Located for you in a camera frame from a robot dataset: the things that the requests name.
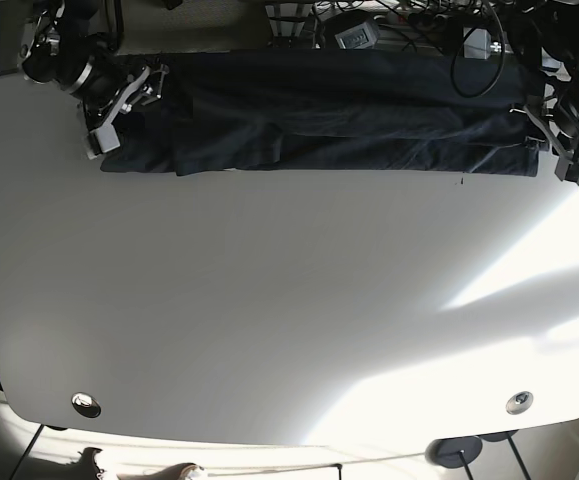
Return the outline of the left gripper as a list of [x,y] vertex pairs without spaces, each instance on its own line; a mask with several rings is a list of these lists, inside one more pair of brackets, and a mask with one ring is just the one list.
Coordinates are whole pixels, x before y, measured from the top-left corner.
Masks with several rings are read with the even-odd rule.
[[560,97],[552,107],[545,99],[513,104],[510,114],[522,114],[544,135],[558,157],[555,175],[562,182],[579,186],[579,99]]

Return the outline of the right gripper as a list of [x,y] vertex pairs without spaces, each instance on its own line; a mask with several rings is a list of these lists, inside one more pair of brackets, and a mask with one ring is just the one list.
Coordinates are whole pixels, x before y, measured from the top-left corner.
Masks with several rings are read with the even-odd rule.
[[85,62],[76,75],[76,98],[80,101],[86,153],[94,160],[120,147],[112,124],[122,113],[146,107],[162,99],[164,82],[169,74],[165,64],[141,64],[127,70],[113,63]]

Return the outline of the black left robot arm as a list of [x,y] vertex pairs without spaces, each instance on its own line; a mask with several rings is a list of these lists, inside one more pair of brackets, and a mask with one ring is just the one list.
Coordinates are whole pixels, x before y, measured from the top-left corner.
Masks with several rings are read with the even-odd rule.
[[522,111],[558,157],[555,175],[579,185],[579,1],[515,1],[503,26],[520,64],[540,73],[546,54],[569,76],[545,75],[552,94],[530,97]]

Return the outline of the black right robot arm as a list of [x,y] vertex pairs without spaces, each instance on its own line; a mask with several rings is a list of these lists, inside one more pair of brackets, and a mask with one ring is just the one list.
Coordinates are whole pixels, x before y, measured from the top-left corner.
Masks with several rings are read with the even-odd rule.
[[118,1],[36,1],[30,21],[24,76],[53,83],[79,101],[90,158],[120,148],[115,119],[161,100],[169,68],[116,56],[124,35]]

